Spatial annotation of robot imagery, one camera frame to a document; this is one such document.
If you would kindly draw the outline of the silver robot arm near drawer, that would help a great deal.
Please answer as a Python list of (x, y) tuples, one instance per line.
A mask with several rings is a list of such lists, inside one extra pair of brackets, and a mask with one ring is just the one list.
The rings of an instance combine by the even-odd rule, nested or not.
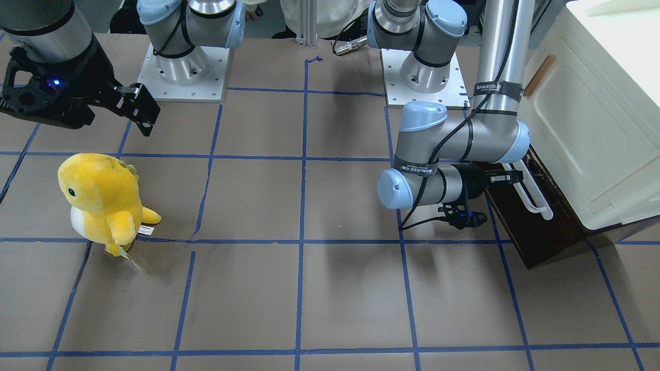
[[(442, 103), (415, 99), (403, 107), (393, 166), (377, 181), (389, 209), (448, 204), (478, 197), (469, 188), (479, 172), (468, 161), (514, 163), (530, 147), (530, 131), (517, 119), (530, 40), (533, 1), (487, 1), (471, 118), (450, 117)], [(467, 15), (454, 1), (374, 1), (369, 7), (368, 44), (405, 50), (406, 86), (425, 78), (431, 90), (450, 75), (450, 62), (464, 35)]]

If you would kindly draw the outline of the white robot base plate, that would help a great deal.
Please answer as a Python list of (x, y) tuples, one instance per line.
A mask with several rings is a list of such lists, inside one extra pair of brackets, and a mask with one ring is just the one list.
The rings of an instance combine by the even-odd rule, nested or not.
[(138, 82), (159, 102), (221, 103), (232, 50), (196, 47), (191, 54), (168, 59), (149, 45)]

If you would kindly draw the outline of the silver robot arm near plush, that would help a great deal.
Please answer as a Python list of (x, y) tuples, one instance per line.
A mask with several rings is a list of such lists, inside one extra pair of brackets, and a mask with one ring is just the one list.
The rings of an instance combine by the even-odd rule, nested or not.
[[(101, 10), (94, 16), (92, 11)], [(160, 107), (146, 82), (120, 83), (96, 31), (147, 35), (153, 71), (168, 85), (210, 77), (203, 47), (241, 45), (241, 1), (2, 1), (14, 43), (2, 82), (2, 113), (66, 129), (92, 124), (92, 106), (126, 117), (148, 137)]]

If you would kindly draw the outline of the second white robot base plate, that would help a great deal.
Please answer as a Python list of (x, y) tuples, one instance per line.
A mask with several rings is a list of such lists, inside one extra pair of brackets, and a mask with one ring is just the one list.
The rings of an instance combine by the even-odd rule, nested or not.
[(471, 106), (456, 53), (440, 68), (422, 64), (405, 50), (381, 49), (381, 59), (389, 108), (413, 101), (440, 103), (451, 110)]

